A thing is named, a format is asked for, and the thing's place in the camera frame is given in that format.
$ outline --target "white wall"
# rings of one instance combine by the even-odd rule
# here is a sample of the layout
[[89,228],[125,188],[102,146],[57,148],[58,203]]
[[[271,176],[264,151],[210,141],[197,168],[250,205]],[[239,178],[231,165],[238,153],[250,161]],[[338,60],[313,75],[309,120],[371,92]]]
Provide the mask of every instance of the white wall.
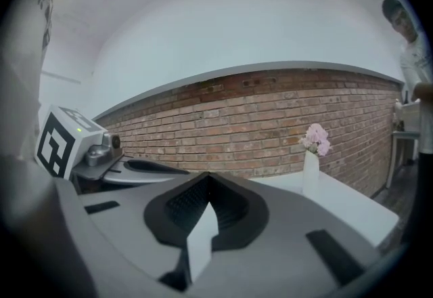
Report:
[[104,45],[85,113],[267,62],[329,62],[400,81],[376,26],[346,0],[159,0]]
[[79,110],[84,108],[96,58],[97,51],[90,44],[72,39],[53,27],[39,87],[40,125],[50,104]]

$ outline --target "person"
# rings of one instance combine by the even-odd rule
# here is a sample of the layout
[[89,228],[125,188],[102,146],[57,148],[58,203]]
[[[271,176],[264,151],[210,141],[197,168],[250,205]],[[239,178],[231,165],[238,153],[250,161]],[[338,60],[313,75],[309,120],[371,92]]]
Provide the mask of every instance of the person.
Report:
[[0,25],[0,154],[31,160],[52,0],[13,0]]
[[414,230],[424,216],[426,187],[431,183],[433,167],[433,66],[432,54],[424,32],[415,29],[408,11],[398,0],[384,0],[382,13],[393,29],[400,33],[407,44],[401,54],[401,69],[404,74],[411,101],[419,99],[420,134],[417,192],[414,208],[402,242],[413,238]]

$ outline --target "brick wall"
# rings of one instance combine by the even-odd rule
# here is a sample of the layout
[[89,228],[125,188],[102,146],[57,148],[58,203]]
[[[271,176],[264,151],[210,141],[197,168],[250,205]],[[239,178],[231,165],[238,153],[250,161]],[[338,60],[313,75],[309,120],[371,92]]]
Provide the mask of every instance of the brick wall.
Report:
[[321,170],[370,196],[386,181],[399,85],[335,70],[269,70],[180,87],[98,120],[126,154],[174,167],[264,177],[302,170],[298,140],[329,131]]

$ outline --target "red brick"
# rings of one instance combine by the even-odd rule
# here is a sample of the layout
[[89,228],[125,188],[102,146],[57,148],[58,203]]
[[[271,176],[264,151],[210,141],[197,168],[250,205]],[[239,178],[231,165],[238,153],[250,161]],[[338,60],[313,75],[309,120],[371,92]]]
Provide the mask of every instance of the red brick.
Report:
[[206,163],[201,163],[201,162],[180,162],[179,168],[189,169],[192,171],[205,171],[207,170],[208,166]]
[[232,134],[230,138],[232,142],[247,142],[250,140],[250,135],[249,133],[238,133]]
[[176,148],[165,148],[164,149],[164,153],[165,154],[175,154],[176,153]]
[[164,148],[145,148],[146,154],[164,154]]
[[182,129],[194,129],[194,128],[196,128],[196,124],[194,123],[194,121],[182,122],[181,128]]
[[281,162],[280,157],[270,157],[270,158],[263,158],[263,165],[265,167],[272,167],[275,165],[279,165]]
[[161,120],[161,124],[163,124],[163,125],[168,125],[171,123],[173,123],[173,117],[166,117],[166,118]]
[[305,147],[302,144],[290,146],[291,154],[298,154],[299,152],[304,152],[304,151],[305,151]]
[[166,132],[162,134],[162,139],[174,139],[175,138],[175,134],[174,133],[170,133],[170,132]]
[[223,126],[228,123],[229,123],[229,119],[227,117],[217,117],[215,119],[197,120],[196,127],[203,128],[203,127]]
[[245,87],[243,89],[230,89],[223,92],[225,98],[238,98],[243,95],[252,95],[254,93],[253,87]]
[[277,109],[296,108],[300,106],[301,100],[282,100],[275,102]]
[[268,139],[268,140],[263,140],[262,141],[262,147],[264,149],[267,149],[267,148],[277,148],[278,146],[279,146],[279,139],[278,138]]
[[286,115],[286,117],[300,116],[301,115],[301,110],[299,108],[287,109],[287,110],[284,111],[284,114]]
[[205,146],[186,146],[183,148],[177,148],[179,154],[204,154],[206,153]]
[[158,120],[151,120],[151,121],[146,121],[143,123],[143,127],[155,127],[155,126],[161,126],[162,121],[160,119]]
[[245,114],[247,112],[255,112],[256,104],[246,104],[243,106],[231,106],[229,108],[224,108],[219,110],[220,116]]
[[290,165],[290,171],[291,172],[302,171],[303,169],[304,169],[304,163],[303,162],[292,163]]
[[306,132],[305,127],[289,128],[289,135],[305,134],[305,132]]
[[240,106],[245,104],[245,97],[230,98],[227,100],[228,106]]
[[282,146],[289,146],[289,145],[295,145],[299,143],[299,139],[301,137],[287,137],[287,138],[281,138],[280,142]]
[[327,111],[326,105],[309,106],[309,107],[302,108],[301,110],[302,115],[318,114],[320,112],[326,112],[326,111]]
[[297,91],[284,92],[283,93],[283,97],[286,100],[291,100],[293,98],[297,98],[298,97],[298,92]]
[[184,154],[183,160],[185,162],[197,162],[198,161],[198,155],[196,155],[196,154]]
[[309,119],[307,117],[298,117],[296,119],[282,119],[278,121],[278,125],[280,127],[300,126],[307,123],[309,123]]
[[206,110],[203,112],[203,117],[205,119],[209,119],[212,117],[218,117],[219,116],[219,110],[218,109],[214,109],[214,110]]
[[195,145],[196,144],[196,139],[195,138],[185,138],[182,139],[182,145],[183,146],[190,146],[190,145]]
[[157,119],[161,119],[162,117],[176,116],[179,115],[179,109],[171,109],[163,112],[159,112],[156,114]]
[[219,135],[216,137],[199,137],[197,138],[198,145],[209,145],[209,144],[224,144],[230,142],[230,136]]
[[173,120],[175,123],[179,123],[179,122],[189,122],[189,121],[200,120],[202,118],[203,118],[203,115],[201,112],[195,112],[193,114],[185,114],[185,115],[175,116],[173,118]]
[[257,104],[257,111],[269,111],[269,110],[275,110],[276,108],[277,107],[275,102]]
[[250,117],[247,114],[244,115],[233,115],[229,117],[230,123],[244,123],[249,122]]
[[250,114],[251,121],[264,121],[281,119],[284,117],[284,111],[257,112]]
[[220,127],[223,133],[251,132],[257,131],[260,128],[259,123],[243,123],[241,125],[231,125]]
[[215,102],[227,98],[225,92],[207,93],[200,96],[201,103]]
[[143,140],[161,140],[162,133],[153,133],[143,135]]
[[194,111],[204,111],[204,110],[225,108],[226,106],[227,106],[227,102],[225,100],[219,100],[216,102],[197,104],[194,106]]
[[320,102],[322,104],[329,104],[329,103],[339,103],[341,101],[340,96],[332,96],[332,97],[321,97]]
[[189,114],[193,111],[194,111],[194,109],[192,106],[184,106],[184,107],[179,109],[179,114]]
[[325,95],[325,90],[322,89],[306,89],[298,91],[299,98],[319,97]]
[[278,128],[278,122],[276,120],[264,121],[260,123],[260,129],[273,129]]
[[256,95],[261,93],[270,93],[271,92],[271,86],[270,85],[261,85],[261,86],[255,86],[254,87],[254,93]]
[[185,130],[185,131],[177,131],[175,133],[175,137],[176,138],[200,137],[202,134],[203,134],[203,130],[202,129],[188,129],[188,130]]
[[290,163],[304,162],[305,154],[293,154],[289,156]]
[[208,169],[209,170],[215,170],[215,171],[218,171],[218,170],[222,170],[222,169],[224,169],[224,163],[223,162],[209,162],[208,163]]
[[260,132],[250,133],[250,139],[263,140],[263,139],[270,139],[270,138],[278,138],[285,135],[287,135],[286,129],[274,129],[270,131],[260,131]]
[[335,89],[337,87],[334,82],[316,82],[315,87],[318,89]]
[[226,169],[252,169],[258,168],[262,166],[260,161],[234,161],[234,162],[226,162],[224,164]]
[[294,80],[294,76],[293,75],[281,75],[280,77],[278,77],[278,82],[279,83],[290,83]]
[[212,162],[212,161],[232,161],[234,155],[230,154],[203,154],[200,155],[199,159],[201,161]]
[[282,93],[270,93],[267,95],[249,95],[248,97],[245,97],[245,99],[246,103],[263,103],[283,100],[284,96]]
[[259,150],[260,148],[260,142],[242,142],[224,145],[225,152]]
[[235,152],[235,160],[244,161],[244,160],[251,160],[253,158],[254,158],[254,156],[253,156],[252,151],[249,151],[249,152],[242,152],[242,151]]
[[222,145],[215,145],[215,146],[207,146],[206,152],[208,154],[217,154],[220,152],[224,152],[224,147]]
[[[189,108],[189,107],[193,106],[194,104],[199,104],[199,103],[200,103],[199,97],[187,98],[186,100],[179,100],[178,102],[173,102],[173,108],[181,108],[181,109],[183,109],[183,111],[185,111],[186,108]],[[180,114],[187,114],[186,112],[181,112],[180,109],[179,109],[179,113]]]
[[164,98],[160,98],[155,100],[155,105],[159,106],[161,104],[166,104],[166,103],[173,103],[177,101],[177,95],[171,95],[169,97],[164,97]]
[[226,134],[229,133],[225,130],[225,127],[213,127],[213,128],[205,128],[203,129],[204,135],[220,135],[220,134]]
[[255,158],[283,156],[289,154],[289,148],[264,149],[254,152]]
[[254,170],[254,176],[281,175],[290,172],[290,165],[279,165],[276,167],[262,167]]
[[161,140],[162,146],[180,146],[182,144],[181,140]]
[[158,132],[173,132],[181,129],[180,124],[174,123],[172,125],[164,125],[157,127]]

